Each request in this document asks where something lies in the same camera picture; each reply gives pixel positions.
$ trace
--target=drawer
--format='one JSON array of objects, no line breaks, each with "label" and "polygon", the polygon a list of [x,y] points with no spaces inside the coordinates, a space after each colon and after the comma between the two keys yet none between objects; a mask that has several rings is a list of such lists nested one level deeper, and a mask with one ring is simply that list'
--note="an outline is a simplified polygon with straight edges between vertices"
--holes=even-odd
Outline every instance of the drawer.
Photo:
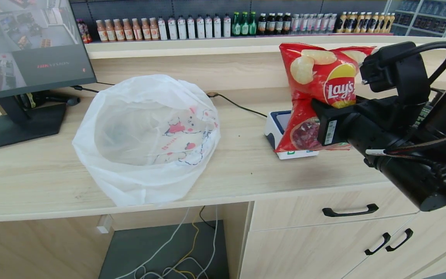
[{"label": "drawer", "polygon": [[[339,189],[334,192],[333,189],[330,193],[256,201],[250,230],[330,224],[390,217],[418,211],[418,208],[390,182],[370,186],[372,187],[363,187],[353,191]],[[329,217],[323,212],[324,208],[331,208],[333,215],[368,210],[370,213]]]}]

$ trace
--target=security camera feed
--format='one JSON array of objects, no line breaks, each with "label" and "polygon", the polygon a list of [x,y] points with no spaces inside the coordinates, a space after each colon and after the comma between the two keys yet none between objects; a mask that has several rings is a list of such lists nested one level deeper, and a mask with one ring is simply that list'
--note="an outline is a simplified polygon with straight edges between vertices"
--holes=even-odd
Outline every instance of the security camera feed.
[{"label": "security camera feed", "polygon": [[0,96],[87,78],[94,72],[68,0],[0,0]]}]

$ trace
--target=lay's chip bag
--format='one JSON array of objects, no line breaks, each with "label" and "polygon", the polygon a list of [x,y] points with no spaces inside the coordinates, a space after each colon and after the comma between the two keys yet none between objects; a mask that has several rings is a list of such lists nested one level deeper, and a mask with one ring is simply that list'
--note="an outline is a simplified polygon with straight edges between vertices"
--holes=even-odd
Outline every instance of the lay's chip bag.
[{"label": "lay's chip bag", "polygon": [[280,45],[292,91],[292,116],[275,152],[350,148],[346,143],[322,146],[317,141],[320,122],[311,100],[336,108],[355,104],[354,78],[359,72],[358,65],[374,49],[374,46],[350,46],[328,51],[307,44]]}]

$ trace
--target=dark floor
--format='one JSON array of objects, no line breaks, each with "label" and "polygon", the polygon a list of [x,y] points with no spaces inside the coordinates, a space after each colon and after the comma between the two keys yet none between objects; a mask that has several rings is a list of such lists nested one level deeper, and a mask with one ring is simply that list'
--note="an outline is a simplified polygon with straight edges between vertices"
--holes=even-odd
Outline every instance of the dark floor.
[{"label": "dark floor", "polygon": [[[195,249],[191,256],[195,258],[203,268],[209,262],[213,252],[214,229],[203,222],[195,224],[200,232],[197,236]],[[164,242],[169,240],[178,225],[162,226],[153,228],[131,229],[116,231],[113,235],[108,254],[103,263],[99,279],[114,279],[134,270],[138,265],[145,262],[156,252]],[[192,242],[196,229],[191,224],[183,224],[168,243],[149,263],[146,264],[147,271],[161,274],[166,267],[172,267],[192,248]],[[206,270],[211,279],[228,279],[228,264],[226,260],[225,234],[223,232],[223,221],[218,222],[216,234],[216,253],[209,268]],[[178,270],[188,270],[197,276],[202,270],[193,261],[181,263]],[[143,275],[144,270],[138,270],[137,277]],[[156,279],[155,275],[149,275],[146,279]],[[180,274],[171,272],[165,279],[184,279]]]}]

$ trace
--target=cabinet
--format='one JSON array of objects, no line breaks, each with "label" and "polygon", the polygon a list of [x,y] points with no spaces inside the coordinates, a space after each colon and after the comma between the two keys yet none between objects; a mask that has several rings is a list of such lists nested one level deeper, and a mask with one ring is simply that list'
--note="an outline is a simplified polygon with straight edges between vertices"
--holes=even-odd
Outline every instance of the cabinet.
[{"label": "cabinet", "polygon": [[340,279],[411,216],[343,224],[250,231],[241,279]]},{"label": "cabinet", "polygon": [[[408,229],[412,230],[412,236],[399,246],[407,238],[405,231]],[[405,278],[443,255],[446,252],[446,208],[416,214],[388,244],[398,248],[391,252],[384,248],[368,256],[345,279],[368,275],[370,279]]]}]

